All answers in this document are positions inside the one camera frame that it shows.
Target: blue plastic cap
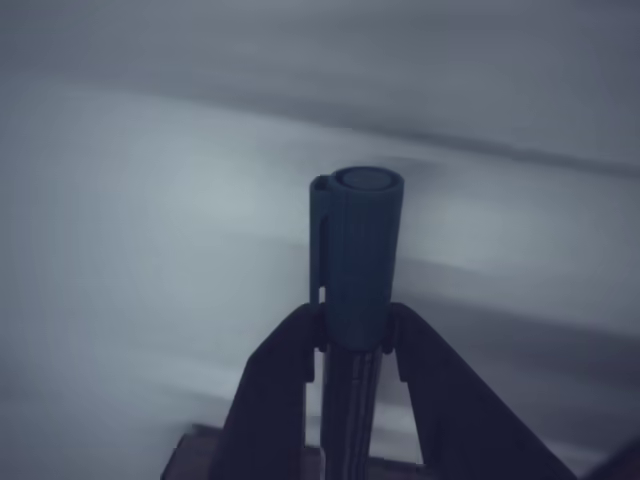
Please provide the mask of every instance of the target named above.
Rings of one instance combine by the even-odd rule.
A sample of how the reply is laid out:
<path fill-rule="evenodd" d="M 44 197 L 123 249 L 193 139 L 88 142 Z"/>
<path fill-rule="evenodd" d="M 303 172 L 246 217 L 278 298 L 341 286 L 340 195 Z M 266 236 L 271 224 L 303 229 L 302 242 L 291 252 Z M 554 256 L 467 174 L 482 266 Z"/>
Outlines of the blue plastic cap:
<path fill-rule="evenodd" d="M 368 351 L 383 340 L 391 302 L 403 178 L 353 167 L 311 183 L 310 302 L 325 287 L 331 342 Z"/>

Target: gray background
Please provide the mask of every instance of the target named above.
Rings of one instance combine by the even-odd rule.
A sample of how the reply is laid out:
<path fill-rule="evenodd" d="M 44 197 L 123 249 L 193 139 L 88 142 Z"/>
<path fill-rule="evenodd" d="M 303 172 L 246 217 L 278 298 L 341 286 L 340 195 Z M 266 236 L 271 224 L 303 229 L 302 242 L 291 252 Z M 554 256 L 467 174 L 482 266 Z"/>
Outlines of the gray background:
<path fill-rule="evenodd" d="M 407 180 L 396 299 L 584 472 L 640 431 L 639 54 L 624 1 L 3 2 L 0 477 L 220 425 L 306 301 L 310 180 L 364 163 Z M 386 360 L 372 453 L 419 461 Z"/>

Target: wooden surface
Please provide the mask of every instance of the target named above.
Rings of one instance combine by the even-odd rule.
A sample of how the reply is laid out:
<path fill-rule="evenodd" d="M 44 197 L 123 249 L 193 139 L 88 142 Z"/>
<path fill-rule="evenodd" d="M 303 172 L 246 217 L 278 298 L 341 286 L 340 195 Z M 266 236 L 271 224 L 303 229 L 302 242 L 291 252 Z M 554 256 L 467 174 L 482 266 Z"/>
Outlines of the wooden surface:
<path fill-rule="evenodd" d="M 161 480 L 206 480 L 209 462 L 218 443 L 220 430 L 196 426 L 176 446 Z M 303 480 L 320 478 L 320 451 L 306 447 L 302 459 Z M 430 477 L 423 465 L 369 459 L 369 480 L 424 480 Z"/>

